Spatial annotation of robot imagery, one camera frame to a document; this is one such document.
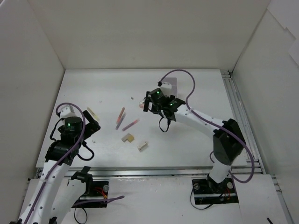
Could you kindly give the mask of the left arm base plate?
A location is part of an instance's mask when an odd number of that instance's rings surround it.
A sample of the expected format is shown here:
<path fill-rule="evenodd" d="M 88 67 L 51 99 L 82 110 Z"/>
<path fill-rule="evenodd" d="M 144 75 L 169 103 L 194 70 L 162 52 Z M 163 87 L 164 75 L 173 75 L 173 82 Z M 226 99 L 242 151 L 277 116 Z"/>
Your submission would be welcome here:
<path fill-rule="evenodd" d="M 106 202 L 90 202 L 92 200 L 100 200 L 108 197 L 109 191 L 109 181 L 99 181 L 95 180 L 92 183 L 89 191 L 85 192 L 79 199 L 75 202 L 75 204 L 88 201 L 88 203 L 73 205 L 72 208 L 106 208 Z"/>

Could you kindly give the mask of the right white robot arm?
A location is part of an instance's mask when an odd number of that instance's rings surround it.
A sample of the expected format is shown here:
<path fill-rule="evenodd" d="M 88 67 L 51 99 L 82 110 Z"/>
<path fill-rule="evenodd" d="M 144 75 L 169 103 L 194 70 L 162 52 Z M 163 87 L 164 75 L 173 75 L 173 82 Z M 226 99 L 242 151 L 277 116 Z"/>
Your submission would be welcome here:
<path fill-rule="evenodd" d="M 206 185 L 211 192 L 220 191 L 233 162 L 246 147 L 237 121 L 212 118 L 173 95 L 166 96 L 161 88 L 146 92 L 143 110 L 167 119 L 168 125 L 173 121 L 191 127 L 211 140 L 215 159 Z"/>

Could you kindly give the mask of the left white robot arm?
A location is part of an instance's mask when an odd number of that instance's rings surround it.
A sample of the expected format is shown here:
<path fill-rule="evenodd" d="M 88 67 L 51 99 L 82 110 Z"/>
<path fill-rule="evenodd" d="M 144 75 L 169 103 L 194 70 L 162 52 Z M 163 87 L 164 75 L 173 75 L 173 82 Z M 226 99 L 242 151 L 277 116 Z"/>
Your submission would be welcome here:
<path fill-rule="evenodd" d="M 57 196 L 59 187 L 79 149 L 87 147 L 86 139 L 100 130 L 98 122 L 85 110 L 81 116 L 58 113 L 63 125 L 58 128 L 60 139 L 49 146 L 41 178 L 18 224 L 59 224 L 83 195 L 93 191 L 93 176 L 90 167 L 77 171 L 66 188 L 66 193 Z"/>

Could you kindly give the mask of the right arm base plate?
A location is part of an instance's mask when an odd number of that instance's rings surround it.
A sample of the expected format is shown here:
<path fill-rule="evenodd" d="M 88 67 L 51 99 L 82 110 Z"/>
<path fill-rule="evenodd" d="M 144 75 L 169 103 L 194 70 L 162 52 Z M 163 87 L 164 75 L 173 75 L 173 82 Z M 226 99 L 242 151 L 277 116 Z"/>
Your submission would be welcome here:
<path fill-rule="evenodd" d="M 212 206 L 216 204 L 239 203 L 231 178 L 226 178 L 219 190 L 213 192 L 207 179 L 192 179 L 191 199 L 195 205 Z"/>

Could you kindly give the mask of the pink highlighter pen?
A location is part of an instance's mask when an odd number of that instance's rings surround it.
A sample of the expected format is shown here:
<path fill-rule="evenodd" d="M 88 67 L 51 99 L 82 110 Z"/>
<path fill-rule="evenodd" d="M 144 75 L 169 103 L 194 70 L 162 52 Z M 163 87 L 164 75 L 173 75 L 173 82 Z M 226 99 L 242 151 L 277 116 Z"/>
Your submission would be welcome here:
<path fill-rule="evenodd" d="M 122 128 L 122 131 L 126 131 L 128 130 L 130 127 L 132 127 L 133 125 L 137 124 L 139 122 L 139 119 L 134 120 L 133 122 L 131 122 L 130 124 L 128 124 L 127 126 L 125 126 L 124 128 Z"/>

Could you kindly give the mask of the yellow highlighter pen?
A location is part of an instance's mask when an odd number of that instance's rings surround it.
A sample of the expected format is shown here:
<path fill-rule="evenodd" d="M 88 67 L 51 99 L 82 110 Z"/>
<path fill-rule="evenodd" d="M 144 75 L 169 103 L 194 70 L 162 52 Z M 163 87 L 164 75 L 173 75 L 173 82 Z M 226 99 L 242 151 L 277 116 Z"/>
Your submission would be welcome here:
<path fill-rule="evenodd" d="M 89 108 L 87 107 L 87 111 L 94 117 L 96 121 L 99 121 L 99 117 Z"/>

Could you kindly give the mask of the orange highlighter pen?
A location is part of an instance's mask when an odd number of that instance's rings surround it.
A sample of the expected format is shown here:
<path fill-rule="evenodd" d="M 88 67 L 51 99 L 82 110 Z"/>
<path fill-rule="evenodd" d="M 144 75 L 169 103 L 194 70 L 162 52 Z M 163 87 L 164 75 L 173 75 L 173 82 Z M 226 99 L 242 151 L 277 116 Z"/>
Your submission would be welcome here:
<path fill-rule="evenodd" d="M 116 124 L 120 122 L 120 119 L 122 118 L 124 111 L 125 111 L 125 107 L 122 107 L 121 112 L 116 120 Z"/>

